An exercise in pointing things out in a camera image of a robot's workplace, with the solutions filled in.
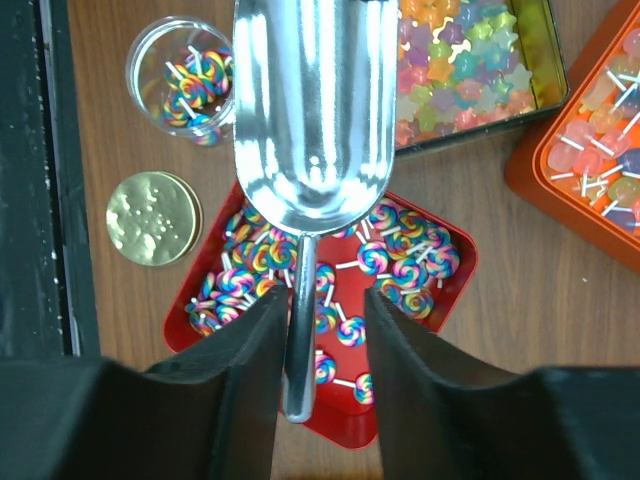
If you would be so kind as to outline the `clear glass jar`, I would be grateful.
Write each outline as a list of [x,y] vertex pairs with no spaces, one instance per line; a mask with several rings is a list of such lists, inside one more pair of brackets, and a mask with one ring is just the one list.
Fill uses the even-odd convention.
[[145,27],[130,46],[125,80],[138,109],[165,133],[203,147],[231,137],[231,42],[205,21],[167,16]]

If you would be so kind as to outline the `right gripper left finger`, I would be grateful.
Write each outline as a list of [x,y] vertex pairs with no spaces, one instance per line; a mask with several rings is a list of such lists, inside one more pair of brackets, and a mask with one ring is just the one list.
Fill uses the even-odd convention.
[[206,479],[271,475],[287,313],[288,290],[272,287],[238,319],[147,370],[182,384],[222,382],[212,406]]

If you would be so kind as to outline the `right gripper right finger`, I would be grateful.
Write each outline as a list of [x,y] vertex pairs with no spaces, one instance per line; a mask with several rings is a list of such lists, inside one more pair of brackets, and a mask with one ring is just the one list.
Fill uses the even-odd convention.
[[513,408],[529,378],[481,361],[364,294],[387,479],[517,479]]

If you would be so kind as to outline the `orange candy tin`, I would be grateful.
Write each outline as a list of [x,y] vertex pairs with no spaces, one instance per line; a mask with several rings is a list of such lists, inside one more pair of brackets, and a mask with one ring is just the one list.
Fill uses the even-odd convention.
[[619,1],[569,70],[570,96],[506,162],[519,196],[639,268],[639,4]]

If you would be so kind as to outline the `black gummy candy tin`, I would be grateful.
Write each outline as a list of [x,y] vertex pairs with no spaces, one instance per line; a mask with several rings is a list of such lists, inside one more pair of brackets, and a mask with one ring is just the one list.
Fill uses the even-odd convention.
[[520,126],[568,94],[550,2],[401,2],[398,155]]

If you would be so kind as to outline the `red lollipop tin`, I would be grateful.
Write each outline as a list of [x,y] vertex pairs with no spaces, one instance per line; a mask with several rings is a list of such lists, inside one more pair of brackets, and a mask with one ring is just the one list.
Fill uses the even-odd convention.
[[[167,314],[168,347],[183,351],[245,314],[270,288],[292,287],[296,245],[234,186]],[[317,390],[307,427],[347,449],[376,437],[367,289],[436,331],[476,265],[469,235],[390,193],[364,220],[323,238],[315,280]]]

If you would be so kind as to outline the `metal scoop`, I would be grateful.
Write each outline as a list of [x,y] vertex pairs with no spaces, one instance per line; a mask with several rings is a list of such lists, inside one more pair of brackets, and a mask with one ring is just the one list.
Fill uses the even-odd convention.
[[234,155],[246,198],[298,236],[282,410],[313,412],[319,240],[381,198],[395,156],[395,1],[239,1]]

